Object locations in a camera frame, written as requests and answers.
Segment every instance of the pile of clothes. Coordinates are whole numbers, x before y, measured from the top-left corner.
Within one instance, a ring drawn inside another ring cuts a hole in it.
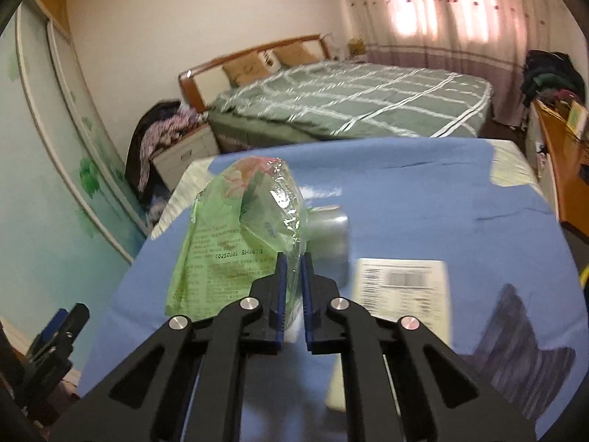
[[[175,99],[160,101],[137,124],[127,154],[125,178],[152,224],[159,220],[170,199],[170,190],[152,167],[151,157],[159,149],[172,146],[204,120],[203,114]]]
[[[585,105],[585,82],[565,53],[530,51],[523,67],[521,92],[526,108],[534,99],[549,106],[562,99]]]

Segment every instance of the blue tablecloth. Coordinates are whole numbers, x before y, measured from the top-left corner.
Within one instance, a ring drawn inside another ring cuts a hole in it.
[[[491,183],[494,150],[487,141],[314,143],[223,155],[209,169],[217,174],[248,154],[283,158],[299,186],[331,195],[312,204],[343,207],[350,220],[351,262],[360,257],[446,261],[457,353],[468,356],[480,348],[505,288],[511,288],[538,350],[563,350],[570,362],[560,390],[538,414],[537,434],[547,431],[587,373],[587,311],[553,213],[529,185]],[[188,213],[145,243],[123,279],[84,368],[82,395],[166,321],[166,291]],[[242,440],[346,440],[345,417],[325,407],[333,364],[334,356],[307,353],[302,334],[277,357],[252,358]]]

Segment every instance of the silver rivet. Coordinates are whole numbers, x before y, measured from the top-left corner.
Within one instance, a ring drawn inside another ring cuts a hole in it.
[[[412,316],[405,316],[401,319],[401,325],[407,330],[415,330],[419,327],[419,320]]]
[[[184,316],[174,316],[168,324],[174,330],[181,330],[188,325],[188,319]]]
[[[344,298],[335,298],[331,301],[331,307],[334,308],[336,311],[343,311],[350,307],[350,303],[347,299]]]
[[[256,298],[243,298],[239,305],[246,311],[253,311],[260,305],[260,301],[258,301]]]

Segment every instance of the transparent plastic packaging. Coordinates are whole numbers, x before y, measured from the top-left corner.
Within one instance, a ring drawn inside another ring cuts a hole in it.
[[[166,314],[215,316],[248,295],[251,283],[288,258],[285,327],[301,307],[304,199],[282,159],[247,157],[225,169],[198,195],[166,300]]]

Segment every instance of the barcode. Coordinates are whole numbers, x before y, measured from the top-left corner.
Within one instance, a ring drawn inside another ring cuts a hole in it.
[[[404,288],[423,288],[426,287],[425,272],[398,272],[388,271],[385,277],[387,286],[402,286]]]
[[[381,280],[381,270],[367,267],[362,275],[360,304],[372,315],[378,310],[378,287]]]

